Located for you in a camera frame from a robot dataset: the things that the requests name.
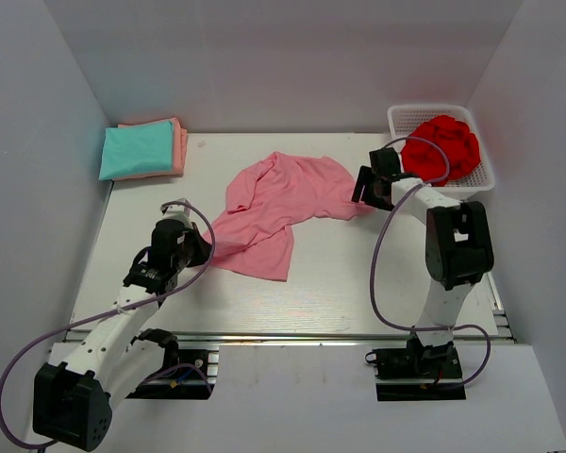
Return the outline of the pink t shirt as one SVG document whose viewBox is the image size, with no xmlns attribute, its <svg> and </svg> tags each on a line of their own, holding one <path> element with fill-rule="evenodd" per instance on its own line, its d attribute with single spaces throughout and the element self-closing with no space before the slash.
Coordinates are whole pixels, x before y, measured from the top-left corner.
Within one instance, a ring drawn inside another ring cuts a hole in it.
<svg viewBox="0 0 566 453">
<path fill-rule="evenodd" d="M 351 201 L 354 187 L 351 174 L 329 157 L 272 153 L 227 186 L 225 210 L 211 223 L 211 265 L 247 277 L 287 280 L 293 226 L 312 218 L 349 221 L 374 211 Z"/>
</svg>

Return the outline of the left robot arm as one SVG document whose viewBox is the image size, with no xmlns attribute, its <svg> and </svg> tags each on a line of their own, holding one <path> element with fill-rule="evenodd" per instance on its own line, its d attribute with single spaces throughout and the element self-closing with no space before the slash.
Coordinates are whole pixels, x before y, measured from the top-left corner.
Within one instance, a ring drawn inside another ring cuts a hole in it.
<svg viewBox="0 0 566 453">
<path fill-rule="evenodd" d="M 114 314 L 59 364 L 46 363 L 36 374 L 35 433 L 91 452 L 103 442 L 113 413 L 127 396 L 184 367 L 175 335 L 145 324 L 174 294 L 179 274 L 207 264 L 210 252 L 187 213 L 166 215 L 156 223 L 151 243 L 124 278 Z"/>
</svg>

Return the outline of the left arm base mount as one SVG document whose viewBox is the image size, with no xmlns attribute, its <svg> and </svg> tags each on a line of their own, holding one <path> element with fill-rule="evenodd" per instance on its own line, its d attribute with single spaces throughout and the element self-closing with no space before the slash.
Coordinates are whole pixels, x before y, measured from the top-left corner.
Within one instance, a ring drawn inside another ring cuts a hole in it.
<svg viewBox="0 0 566 453">
<path fill-rule="evenodd" d="M 216 384 L 218 362 L 217 349 L 179 349 L 177 357 L 162 368 L 167 374 L 141 384 L 127 399 L 208 400 Z"/>
</svg>

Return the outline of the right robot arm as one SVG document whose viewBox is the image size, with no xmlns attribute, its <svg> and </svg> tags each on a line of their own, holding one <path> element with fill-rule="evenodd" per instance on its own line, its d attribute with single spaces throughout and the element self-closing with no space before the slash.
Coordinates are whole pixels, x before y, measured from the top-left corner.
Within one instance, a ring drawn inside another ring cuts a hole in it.
<svg viewBox="0 0 566 453">
<path fill-rule="evenodd" d="M 391 215 L 403 211 L 425 226 L 424 261 L 431 280 L 422 314 L 407 329 L 420 343 L 408 351 L 407 363 L 426 377 L 451 347 L 466 297 L 493 267 L 487 213 L 480 202 L 458 201 L 403 173 L 390 146 L 370 152 L 369 159 L 359 169 L 352 201 Z"/>
</svg>

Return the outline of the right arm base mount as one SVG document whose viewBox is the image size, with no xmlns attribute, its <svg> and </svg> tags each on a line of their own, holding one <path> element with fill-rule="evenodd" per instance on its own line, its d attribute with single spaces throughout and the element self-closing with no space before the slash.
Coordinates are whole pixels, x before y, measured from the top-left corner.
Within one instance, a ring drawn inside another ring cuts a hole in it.
<svg viewBox="0 0 566 453">
<path fill-rule="evenodd" d="M 375 369 L 379 402 L 465 400 L 465 386 L 453 342 L 424 346 L 410 338 L 402 348 L 374 349 L 365 355 Z"/>
</svg>

